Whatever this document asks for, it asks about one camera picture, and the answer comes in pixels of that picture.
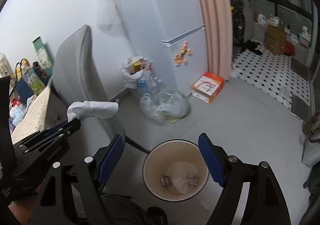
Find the white tissue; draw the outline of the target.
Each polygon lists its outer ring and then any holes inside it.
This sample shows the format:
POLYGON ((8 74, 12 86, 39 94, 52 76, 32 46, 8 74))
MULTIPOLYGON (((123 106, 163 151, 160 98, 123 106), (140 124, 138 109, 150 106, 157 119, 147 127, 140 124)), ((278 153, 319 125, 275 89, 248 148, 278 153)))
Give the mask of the white tissue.
POLYGON ((81 117, 98 117, 108 119, 114 117, 119 110, 116 102, 109 101, 76 101, 67 110, 67 119, 72 121, 81 117))

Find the printed receipt paper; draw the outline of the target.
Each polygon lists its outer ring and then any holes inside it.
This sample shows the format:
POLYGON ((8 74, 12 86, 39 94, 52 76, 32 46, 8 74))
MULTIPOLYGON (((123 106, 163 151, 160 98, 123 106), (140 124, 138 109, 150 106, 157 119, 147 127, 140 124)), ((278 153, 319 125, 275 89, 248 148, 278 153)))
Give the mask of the printed receipt paper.
POLYGON ((161 176, 160 182, 164 187, 174 188, 179 194, 186 194, 189 190, 195 189, 200 178, 196 174, 189 174, 186 178, 172 178, 170 176, 161 176))

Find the beige trash bin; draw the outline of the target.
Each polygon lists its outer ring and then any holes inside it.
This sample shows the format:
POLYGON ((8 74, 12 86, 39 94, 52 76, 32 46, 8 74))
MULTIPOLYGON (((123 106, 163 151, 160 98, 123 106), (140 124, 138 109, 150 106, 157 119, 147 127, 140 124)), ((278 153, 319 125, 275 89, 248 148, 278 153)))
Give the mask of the beige trash bin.
POLYGON ((143 164, 143 181, 149 192, 160 200, 182 202, 197 195, 206 185, 209 171, 199 147, 187 140, 169 140, 150 151, 143 164), (179 194, 174 188, 161 185, 161 176, 186 178, 196 174, 200 180, 195 189, 179 194))

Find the white plastic trash bag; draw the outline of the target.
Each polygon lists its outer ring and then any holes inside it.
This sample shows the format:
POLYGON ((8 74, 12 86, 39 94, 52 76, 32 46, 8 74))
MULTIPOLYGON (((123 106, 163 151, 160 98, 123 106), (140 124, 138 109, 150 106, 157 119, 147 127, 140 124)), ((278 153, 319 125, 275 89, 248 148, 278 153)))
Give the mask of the white plastic trash bag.
POLYGON ((137 89, 141 80, 149 81, 152 75, 152 60, 145 57, 132 57, 120 66, 126 88, 137 89))

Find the floral cream tablecloth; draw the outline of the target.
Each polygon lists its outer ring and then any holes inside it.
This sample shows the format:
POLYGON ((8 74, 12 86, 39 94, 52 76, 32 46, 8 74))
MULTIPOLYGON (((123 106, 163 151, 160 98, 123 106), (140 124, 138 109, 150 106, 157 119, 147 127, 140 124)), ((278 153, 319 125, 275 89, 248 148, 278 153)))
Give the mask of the floral cream tablecloth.
POLYGON ((29 135, 44 130, 51 88, 47 86, 31 103, 24 118, 17 124, 11 140, 13 144, 29 135))

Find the navy blue lunch bag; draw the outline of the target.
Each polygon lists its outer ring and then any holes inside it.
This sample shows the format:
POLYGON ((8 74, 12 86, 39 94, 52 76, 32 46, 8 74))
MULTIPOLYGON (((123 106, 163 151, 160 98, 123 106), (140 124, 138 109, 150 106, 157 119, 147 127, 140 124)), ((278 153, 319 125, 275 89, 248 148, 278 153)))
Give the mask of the navy blue lunch bag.
POLYGON ((46 79, 46 85, 48 84, 49 78, 48 75, 44 72, 44 70, 41 68, 38 62, 34 62, 33 65, 29 64, 29 61, 25 58, 23 58, 20 62, 16 64, 15 67, 15 79, 16 79, 16 86, 17 86, 17 92, 18 95, 20 96, 20 100, 24 103, 27 104, 27 100, 31 98, 33 95, 33 91, 30 89, 28 84, 23 80, 22 75, 23 75, 23 68, 24 66, 32 66, 32 67, 37 67, 43 77, 46 79))

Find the grey upholstered chair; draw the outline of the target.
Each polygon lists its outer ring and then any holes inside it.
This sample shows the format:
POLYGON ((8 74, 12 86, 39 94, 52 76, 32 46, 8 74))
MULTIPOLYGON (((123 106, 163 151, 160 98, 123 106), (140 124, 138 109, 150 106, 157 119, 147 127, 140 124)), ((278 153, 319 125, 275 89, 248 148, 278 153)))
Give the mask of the grey upholstered chair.
MULTIPOLYGON (((54 61, 53 86, 66 106, 74 102, 108 101, 92 58, 92 31, 88 25, 82 26, 60 45, 54 61)), ((125 142, 141 152, 149 153, 127 137, 116 116, 103 119, 86 113, 80 121, 80 130, 69 139, 75 157, 95 154, 99 148, 108 146, 115 135, 121 135, 125 142)))

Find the green carton box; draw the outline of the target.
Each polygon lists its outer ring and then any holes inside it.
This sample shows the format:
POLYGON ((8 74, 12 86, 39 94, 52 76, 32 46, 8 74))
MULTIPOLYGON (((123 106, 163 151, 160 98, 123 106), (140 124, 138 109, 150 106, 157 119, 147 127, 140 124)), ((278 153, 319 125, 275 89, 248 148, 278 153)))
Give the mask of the green carton box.
POLYGON ((42 42, 40 36, 33 41, 33 46, 35 48, 42 69, 45 71, 46 75, 51 76, 53 73, 53 61, 49 53, 47 52, 46 46, 42 42))

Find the clear plastic bottle bag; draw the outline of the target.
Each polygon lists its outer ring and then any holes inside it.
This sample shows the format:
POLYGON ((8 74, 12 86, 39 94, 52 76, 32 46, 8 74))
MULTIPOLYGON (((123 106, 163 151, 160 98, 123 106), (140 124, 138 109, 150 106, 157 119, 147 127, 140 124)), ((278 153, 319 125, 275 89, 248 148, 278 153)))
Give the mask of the clear plastic bottle bag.
POLYGON ((191 113, 188 98, 178 90, 146 93, 139 100, 142 112, 158 125, 178 122, 191 113))

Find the white mesh hanging bag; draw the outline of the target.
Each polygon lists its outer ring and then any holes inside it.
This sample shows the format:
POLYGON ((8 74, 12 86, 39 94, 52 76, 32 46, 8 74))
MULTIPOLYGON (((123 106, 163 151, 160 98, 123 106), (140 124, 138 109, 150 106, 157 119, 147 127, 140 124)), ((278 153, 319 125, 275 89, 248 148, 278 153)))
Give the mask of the white mesh hanging bag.
POLYGON ((97 24, 102 31, 109 31, 112 26, 121 24, 121 17, 115 0, 97 1, 97 24))

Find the orange white cardboard box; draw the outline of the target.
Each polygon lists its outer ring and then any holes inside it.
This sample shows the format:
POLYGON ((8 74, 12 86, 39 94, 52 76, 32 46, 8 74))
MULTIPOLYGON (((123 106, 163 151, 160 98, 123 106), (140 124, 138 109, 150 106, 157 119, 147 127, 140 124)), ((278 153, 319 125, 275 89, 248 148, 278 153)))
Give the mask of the orange white cardboard box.
POLYGON ((211 104, 223 89, 225 80, 218 75, 206 72, 191 86, 191 94, 200 100, 211 104))

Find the white refrigerator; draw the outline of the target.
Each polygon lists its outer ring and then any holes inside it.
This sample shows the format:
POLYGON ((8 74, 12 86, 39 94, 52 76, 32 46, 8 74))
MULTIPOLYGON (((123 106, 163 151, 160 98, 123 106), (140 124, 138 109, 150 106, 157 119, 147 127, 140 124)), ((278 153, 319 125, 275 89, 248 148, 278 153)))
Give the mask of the white refrigerator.
POLYGON ((152 60, 152 70, 168 87, 191 94, 207 70, 200 0, 115 0, 121 26, 136 55, 152 60))

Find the brown cardboard box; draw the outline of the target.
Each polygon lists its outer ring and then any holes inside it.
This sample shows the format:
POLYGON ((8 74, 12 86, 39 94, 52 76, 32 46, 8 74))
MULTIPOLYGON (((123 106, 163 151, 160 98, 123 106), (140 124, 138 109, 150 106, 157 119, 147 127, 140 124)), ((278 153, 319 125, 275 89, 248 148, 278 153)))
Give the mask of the brown cardboard box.
POLYGON ((286 32, 276 26, 268 25, 265 33, 265 48, 274 55, 281 55, 286 42, 286 32))

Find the pink curtain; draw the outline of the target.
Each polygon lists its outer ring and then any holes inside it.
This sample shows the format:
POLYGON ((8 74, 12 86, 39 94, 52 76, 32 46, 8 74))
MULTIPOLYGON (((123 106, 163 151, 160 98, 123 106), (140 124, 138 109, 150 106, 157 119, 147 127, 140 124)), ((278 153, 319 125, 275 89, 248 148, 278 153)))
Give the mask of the pink curtain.
POLYGON ((230 79, 233 25, 230 0, 200 0, 207 43, 208 71, 230 79))

